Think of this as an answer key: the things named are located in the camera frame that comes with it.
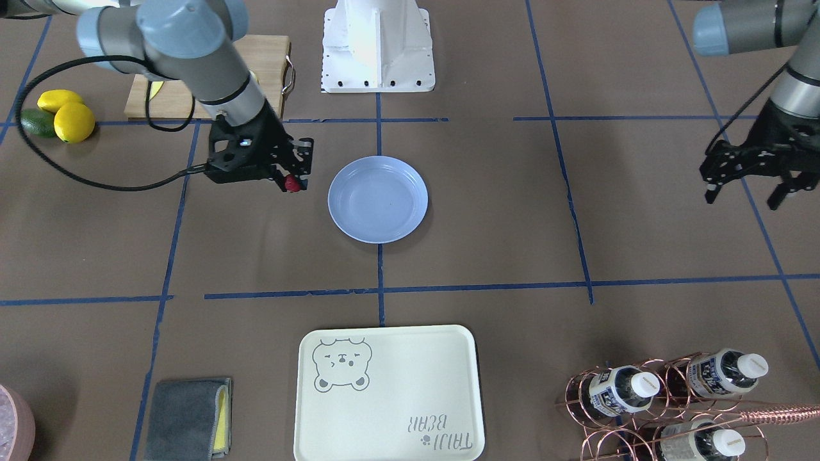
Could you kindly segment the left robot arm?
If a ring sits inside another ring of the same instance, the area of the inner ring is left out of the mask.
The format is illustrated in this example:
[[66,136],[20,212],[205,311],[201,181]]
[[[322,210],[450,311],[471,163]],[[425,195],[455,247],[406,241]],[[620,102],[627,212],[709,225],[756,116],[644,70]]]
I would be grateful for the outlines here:
[[817,1],[720,1],[701,9],[693,23],[701,56],[728,56],[795,47],[767,81],[773,91],[746,140],[731,144],[714,135],[700,175],[711,204],[723,186],[746,176],[779,178],[767,200],[771,210],[790,195],[818,187],[819,17]]

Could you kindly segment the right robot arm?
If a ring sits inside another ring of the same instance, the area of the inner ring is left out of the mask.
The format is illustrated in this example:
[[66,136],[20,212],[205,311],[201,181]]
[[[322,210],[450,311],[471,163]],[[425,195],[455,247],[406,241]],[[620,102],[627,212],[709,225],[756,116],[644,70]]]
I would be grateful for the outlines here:
[[234,42],[248,32],[242,1],[3,1],[2,18],[30,20],[53,15],[77,17],[76,38],[84,56],[36,76],[13,105],[17,130],[26,145],[71,180],[115,190],[76,175],[47,157],[22,125],[29,93],[45,79],[79,65],[100,63],[123,75],[149,81],[180,81],[213,120],[208,159],[165,180],[140,186],[159,188],[188,175],[203,174],[217,184],[269,180],[283,192],[307,188],[314,141],[293,139]]

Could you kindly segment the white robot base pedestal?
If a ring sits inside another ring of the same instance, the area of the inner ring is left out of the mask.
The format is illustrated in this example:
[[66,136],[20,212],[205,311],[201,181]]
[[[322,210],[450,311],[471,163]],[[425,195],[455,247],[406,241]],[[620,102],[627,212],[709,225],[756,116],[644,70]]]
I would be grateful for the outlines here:
[[338,1],[324,13],[322,93],[436,87],[431,20],[415,1]]

